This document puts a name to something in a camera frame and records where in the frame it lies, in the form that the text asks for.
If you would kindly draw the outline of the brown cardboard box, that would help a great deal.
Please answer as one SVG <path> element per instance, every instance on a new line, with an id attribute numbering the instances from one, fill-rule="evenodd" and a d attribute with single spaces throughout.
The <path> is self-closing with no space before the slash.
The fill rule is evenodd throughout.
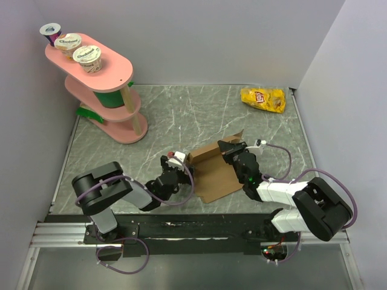
<path id="1" fill-rule="evenodd" d="M 187 161 L 194 166 L 195 194 L 203 203 L 242 189 L 233 167 L 223 160 L 217 142 L 191 151 Z"/>

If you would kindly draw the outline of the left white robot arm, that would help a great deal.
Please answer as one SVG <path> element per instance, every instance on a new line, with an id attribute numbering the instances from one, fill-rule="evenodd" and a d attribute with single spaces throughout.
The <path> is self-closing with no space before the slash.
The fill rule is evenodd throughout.
<path id="1" fill-rule="evenodd" d="M 76 194 L 75 205 L 96 226 L 99 237 L 107 243 L 119 238 L 120 228 L 111 206 L 124 200 L 140 211 L 149 212 L 161 204 L 168 206 L 183 205 L 189 200 L 169 202 L 172 195 L 187 184 L 194 191 L 194 166 L 182 152 L 171 152 L 160 158 L 160 176 L 141 184 L 126 176 L 117 161 L 89 170 L 73 178 L 71 184 Z"/>

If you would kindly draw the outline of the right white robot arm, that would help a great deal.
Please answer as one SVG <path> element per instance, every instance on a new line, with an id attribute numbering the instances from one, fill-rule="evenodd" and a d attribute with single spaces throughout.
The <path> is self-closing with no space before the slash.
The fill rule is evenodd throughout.
<path id="1" fill-rule="evenodd" d="M 321 174 L 333 180 L 348 195 L 343 198 L 321 177 L 303 181 L 300 176 L 287 180 L 261 173 L 258 156 L 269 143 L 256 140 L 252 146 L 246 142 L 218 141 L 223 160 L 230 164 L 245 194 L 258 202 L 282 204 L 270 214 L 264 226 L 265 236 L 273 241 L 285 233 L 311 233 L 322 241 L 329 241 L 340 230 L 351 227 L 358 217 L 357 204 L 350 191 L 333 175 Z"/>

